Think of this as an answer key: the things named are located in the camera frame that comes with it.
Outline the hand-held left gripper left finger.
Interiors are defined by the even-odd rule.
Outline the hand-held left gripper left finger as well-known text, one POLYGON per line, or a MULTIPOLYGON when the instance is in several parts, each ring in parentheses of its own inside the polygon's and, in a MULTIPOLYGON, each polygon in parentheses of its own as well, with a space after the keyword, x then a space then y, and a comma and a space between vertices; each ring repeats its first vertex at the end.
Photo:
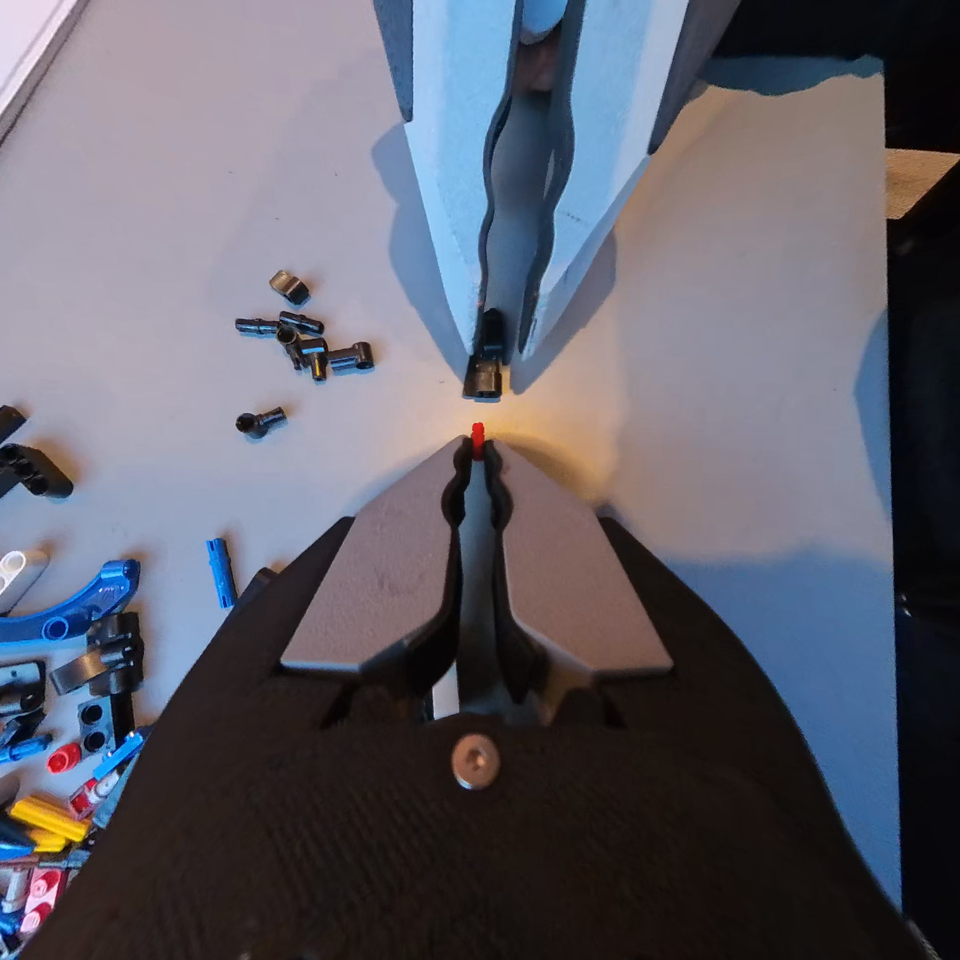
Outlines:
POLYGON ((461 435, 359 510, 281 656, 289 670, 422 698, 453 664, 459 528, 473 468, 461 435))

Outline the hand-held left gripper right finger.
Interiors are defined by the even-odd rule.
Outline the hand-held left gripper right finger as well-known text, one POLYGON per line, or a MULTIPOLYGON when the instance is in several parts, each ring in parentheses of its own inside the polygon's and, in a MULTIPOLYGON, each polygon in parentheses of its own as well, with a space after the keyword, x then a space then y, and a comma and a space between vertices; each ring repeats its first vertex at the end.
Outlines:
POLYGON ((592 507, 504 441, 484 448, 510 699, 550 722, 573 691, 668 675, 673 658, 592 507))

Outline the person's right forearm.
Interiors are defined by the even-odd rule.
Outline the person's right forearm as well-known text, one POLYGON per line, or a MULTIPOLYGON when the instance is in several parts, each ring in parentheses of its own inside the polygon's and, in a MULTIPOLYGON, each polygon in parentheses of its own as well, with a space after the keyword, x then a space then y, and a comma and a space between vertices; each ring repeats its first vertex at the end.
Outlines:
POLYGON ((704 80, 746 79, 740 62, 873 58, 907 90, 958 92, 957 1, 740 2, 704 80))

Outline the black ball joint toy connector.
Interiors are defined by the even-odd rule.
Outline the black ball joint toy connector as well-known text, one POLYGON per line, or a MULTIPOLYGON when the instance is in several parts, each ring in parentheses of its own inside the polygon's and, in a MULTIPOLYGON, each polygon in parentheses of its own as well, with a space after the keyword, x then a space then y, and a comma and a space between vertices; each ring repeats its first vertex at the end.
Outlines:
POLYGON ((259 441, 272 431, 287 423, 288 417, 280 406, 261 413, 246 412, 239 414, 234 426, 248 440, 259 441))

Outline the black toy clip connector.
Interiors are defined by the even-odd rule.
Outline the black toy clip connector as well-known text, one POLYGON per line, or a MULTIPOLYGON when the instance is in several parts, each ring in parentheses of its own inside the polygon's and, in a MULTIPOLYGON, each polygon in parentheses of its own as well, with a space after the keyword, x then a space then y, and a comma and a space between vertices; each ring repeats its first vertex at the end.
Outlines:
POLYGON ((51 683, 58 695, 88 687, 92 696, 128 694, 144 680, 144 644, 137 611, 106 615, 86 634, 86 650, 55 669, 51 683))

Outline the blue toy axle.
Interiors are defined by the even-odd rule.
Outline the blue toy axle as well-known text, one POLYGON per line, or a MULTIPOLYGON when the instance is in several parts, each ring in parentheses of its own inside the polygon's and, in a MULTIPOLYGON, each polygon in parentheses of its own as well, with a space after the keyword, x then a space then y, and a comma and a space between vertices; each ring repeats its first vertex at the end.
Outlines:
POLYGON ((93 768, 92 777, 99 782, 119 767, 134 760, 143 749, 149 733, 150 728, 144 727, 128 734, 118 747, 109 751, 93 768))

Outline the blue curved toy panel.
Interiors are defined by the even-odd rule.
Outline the blue curved toy panel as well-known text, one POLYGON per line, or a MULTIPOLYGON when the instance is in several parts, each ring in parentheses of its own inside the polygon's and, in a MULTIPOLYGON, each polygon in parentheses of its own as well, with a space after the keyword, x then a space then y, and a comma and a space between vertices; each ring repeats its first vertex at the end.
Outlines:
POLYGON ((138 591, 140 573, 141 564, 135 558, 110 560, 86 586, 59 604, 31 614, 2 617, 2 651, 86 635, 96 621, 126 610, 138 591))

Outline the red white toy piece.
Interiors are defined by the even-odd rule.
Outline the red white toy piece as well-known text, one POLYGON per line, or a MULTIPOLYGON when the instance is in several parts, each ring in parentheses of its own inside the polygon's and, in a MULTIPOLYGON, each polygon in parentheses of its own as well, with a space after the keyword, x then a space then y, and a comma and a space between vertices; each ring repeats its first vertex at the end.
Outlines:
POLYGON ((112 770, 101 778, 90 778, 78 787, 67 800, 67 809, 77 821, 89 819, 110 797, 121 779, 117 770, 112 770))

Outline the white toy beam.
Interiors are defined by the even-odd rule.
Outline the white toy beam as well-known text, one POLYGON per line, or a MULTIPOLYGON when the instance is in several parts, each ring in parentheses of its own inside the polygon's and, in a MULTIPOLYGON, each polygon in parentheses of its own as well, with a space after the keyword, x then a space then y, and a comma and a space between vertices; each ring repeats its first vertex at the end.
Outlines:
POLYGON ((8 615, 38 582, 50 562, 40 549, 11 550, 1 558, 1 616, 8 615))

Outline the black toy beam with holes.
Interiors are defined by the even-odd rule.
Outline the black toy beam with holes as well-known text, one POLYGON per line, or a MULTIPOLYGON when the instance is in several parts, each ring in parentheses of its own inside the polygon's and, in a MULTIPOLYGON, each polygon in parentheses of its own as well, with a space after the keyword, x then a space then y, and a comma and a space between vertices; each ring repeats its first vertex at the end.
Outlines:
POLYGON ((35 497, 66 499, 73 482, 41 450, 17 443, 1 446, 1 498, 16 486, 35 497))

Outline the person's black clothing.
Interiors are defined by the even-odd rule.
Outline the person's black clothing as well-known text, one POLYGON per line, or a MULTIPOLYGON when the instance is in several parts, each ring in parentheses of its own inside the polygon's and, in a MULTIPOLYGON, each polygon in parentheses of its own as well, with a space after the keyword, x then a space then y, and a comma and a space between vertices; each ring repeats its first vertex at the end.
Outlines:
POLYGON ((888 222, 903 909, 959 956, 958 228, 888 222))

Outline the yellow toy pieces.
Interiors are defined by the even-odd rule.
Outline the yellow toy pieces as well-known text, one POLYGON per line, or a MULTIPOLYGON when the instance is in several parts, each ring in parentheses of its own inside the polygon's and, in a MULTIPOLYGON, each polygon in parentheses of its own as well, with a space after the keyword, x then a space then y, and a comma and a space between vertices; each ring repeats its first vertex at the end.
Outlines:
POLYGON ((27 829, 36 855, 58 854, 70 845, 81 844, 91 830, 90 820, 75 819, 66 809, 39 796, 19 799, 6 814, 27 829))

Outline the white board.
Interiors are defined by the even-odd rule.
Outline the white board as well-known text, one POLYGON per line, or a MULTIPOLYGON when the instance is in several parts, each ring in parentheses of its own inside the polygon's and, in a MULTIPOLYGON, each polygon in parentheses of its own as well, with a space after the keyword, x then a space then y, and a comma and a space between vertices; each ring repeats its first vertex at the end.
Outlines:
POLYGON ((64 47, 88 1, 1 2, 1 141, 64 47))

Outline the red white toy brick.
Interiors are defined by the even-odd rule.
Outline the red white toy brick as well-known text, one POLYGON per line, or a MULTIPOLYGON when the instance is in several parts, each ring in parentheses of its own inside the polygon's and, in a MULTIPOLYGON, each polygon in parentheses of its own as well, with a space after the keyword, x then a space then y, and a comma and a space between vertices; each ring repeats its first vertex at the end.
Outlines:
POLYGON ((30 872, 30 886, 19 932, 26 936, 36 933, 55 908, 66 890, 68 871, 37 866, 30 872))

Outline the grey black toy frame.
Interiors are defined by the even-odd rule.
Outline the grey black toy frame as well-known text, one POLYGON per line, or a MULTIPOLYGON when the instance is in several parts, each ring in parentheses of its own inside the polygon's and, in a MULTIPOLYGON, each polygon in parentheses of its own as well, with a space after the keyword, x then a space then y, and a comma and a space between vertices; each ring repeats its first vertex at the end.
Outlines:
POLYGON ((33 714, 43 708, 46 664, 30 660, 1 666, 1 718, 33 714))

